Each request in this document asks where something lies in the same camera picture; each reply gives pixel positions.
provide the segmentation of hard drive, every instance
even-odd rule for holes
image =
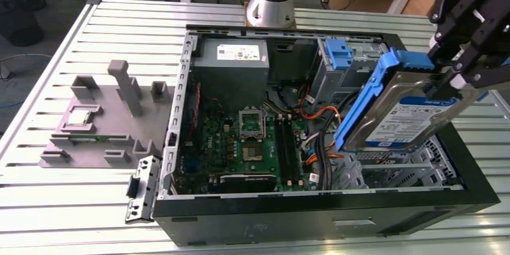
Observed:
[[[425,91],[440,79],[425,54],[386,53],[337,132],[337,149],[412,152],[462,110],[481,92],[465,88],[449,100],[430,100]]]

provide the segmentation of blue plastic latch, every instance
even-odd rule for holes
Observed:
[[[348,70],[353,63],[353,49],[344,39],[326,39],[326,51],[336,70]]]
[[[426,53],[400,50],[397,57],[405,68],[434,70],[434,64]]]

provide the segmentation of table surface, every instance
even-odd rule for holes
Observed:
[[[510,122],[498,93],[454,119],[502,203],[409,236],[178,248],[155,223],[125,225],[134,170],[43,169],[39,155],[70,99],[77,75],[114,84],[113,59],[125,59],[139,85],[175,85],[186,24],[242,26],[243,7],[103,0],[87,5],[0,140],[0,254],[118,254],[159,251],[249,254],[494,254],[510,250]],[[428,51],[426,18],[295,10],[298,29],[397,33],[409,50]]]

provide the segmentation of hard drive label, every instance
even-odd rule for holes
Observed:
[[[261,61],[258,45],[219,45],[218,60]]]
[[[430,126],[433,117],[448,111],[456,103],[457,99],[402,98],[372,132],[366,144],[396,148],[410,143]]]

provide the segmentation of metal bracket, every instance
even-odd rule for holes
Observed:
[[[162,160],[157,156],[149,156],[138,163],[137,173],[131,176],[126,193],[131,198],[127,205],[126,224],[154,222],[151,215],[161,167]]]

